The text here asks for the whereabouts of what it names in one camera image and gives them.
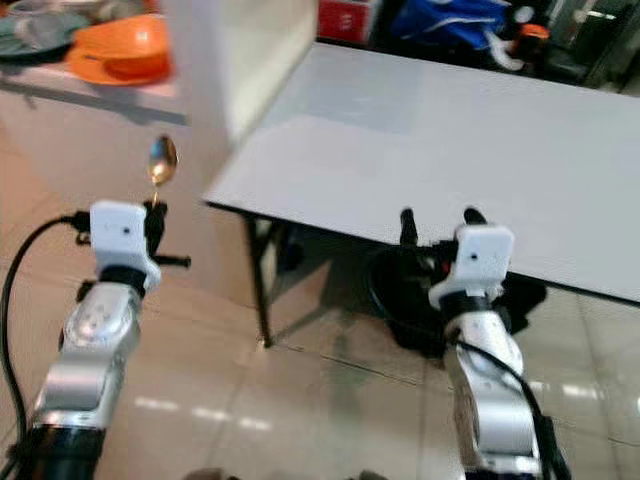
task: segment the blue bag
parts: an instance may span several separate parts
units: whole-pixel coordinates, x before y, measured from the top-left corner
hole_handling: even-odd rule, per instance
[[[486,32],[498,33],[510,6],[504,0],[407,0],[391,34],[427,45],[489,47]]]

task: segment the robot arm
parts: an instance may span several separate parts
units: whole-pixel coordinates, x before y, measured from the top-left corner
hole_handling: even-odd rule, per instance
[[[93,478],[127,359],[139,341],[142,299],[160,283],[158,263],[190,263],[155,256],[167,208],[145,207],[98,202],[91,208],[99,280],[64,325],[60,355],[36,400],[31,428],[14,452],[17,478]]]
[[[431,288],[429,301],[446,322],[444,360],[467,478],[547,479],[551,470],[571,478],[550,419],[521,380],[520,349],[491,306],[501,294],[513,235],[484,223],[462,226],[456,240],[449,275]]]

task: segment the white floor tile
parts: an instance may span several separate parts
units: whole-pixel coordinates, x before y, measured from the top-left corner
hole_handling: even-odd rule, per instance
[[[6,272],[0,270],[4,283]],[[75,305],[75,289],[19,274],[13,286],[9,318],[10,352],[18,383],[30,410],[58,352],[60,330]],[[0,381],[0,436],[14,423],[4,379]]]
[[[163,272],[163,281],[157,290],[145,297],[145,308],[180,320],[189,320],[209,328],[222,330],[257,340],[258,313],[195,288],[187,288],[173,281],[171,272]]]
[[[31,161],[0,147],[0,238],[4,239],[48,196],[49,189],[35,173]]]
[[[147,311],[98,479],[180,479],[205,465],[257,342]]]
[[[61,215],[73,214],[76,210],[58,200],[56,195],[49,195],[2,238],[0,265],[9,265],[20,245],[37,227]],[[94,278],[96,263],[93,252],[87,246],[77,246],[75,239],[76,231],[70,226],[52,227],[33,244],[22,262],[21,271],[74,283]]]
[[[424,363],[423,385],[431,391],[452,393],[453,387],[441,359],[429,358]]]
[[[13,140],[9,136],[9,132],[6,127],[0,123],[0,152],[6,153],[17,153],[18,148],[16,147]]]
[[[596,361],[637,349],[640,308],[587,296],[579,301]]]
[[[608,419],[603,409],[603,390],[595,373],[559,366],[534,366],[527,376],[545,414],[565,427],[606,438]]]
[[[556,431],[556,441],[558,442],[558,447],[560,448],[560,453],[562,454],[565,462],[569,469],[573,469],[575,465],[575,452],[573,449],[573,441],[571,436],[571,429],[564,428],[557,423],[554,424]]]
[[[529,327],[515,338],[530,366],[591,370],[589,341],[580,316],[578,296],[553,288],[529,314]]]
[[[453,421],[453,394],[425,387],[422,398],[420,480],[460,480],[460,464]]]
[[[640,447],[614,443],[613,454],[621,480],[640,479]]]
[[[243,479],[416,476],[416,387],[275,347],[258,352],[211,465]]]
[[[276,300],[271,318],[278,342],[421,383],[422,357],[398,346],[382,319],[322,303],[330,270],[330,263],[322,265]]]
[[[640,309],[582,297],[609,435],[640,445]]]
[[[606,439],[570,431],[573,456],[570,468],[575,479],[602,480],[620,478],[614,446]]]

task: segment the orange plate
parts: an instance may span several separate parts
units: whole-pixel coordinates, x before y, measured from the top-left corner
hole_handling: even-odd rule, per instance
[[[81,48],[72,49],[67,55],[69,69],[85,82],[99,85],[143,85],[169,76],[171,67],[165,63],[162,68],[144,75],[126,75],[108,68],[108,61],[92,56]]]
[[[169,52],[167,26],[157,15],[137,15],[83,28],[73,38],[76,46],[96,57],[143,58]]]

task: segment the white counter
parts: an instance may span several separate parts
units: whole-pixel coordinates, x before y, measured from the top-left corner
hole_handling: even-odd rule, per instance
[[[177,114],[186,114],[175,76],[156,84],[135,87],[93,85],[69,72],[64,62],[39,66],[0,64],[0,89],[20,86],[77,94]]]

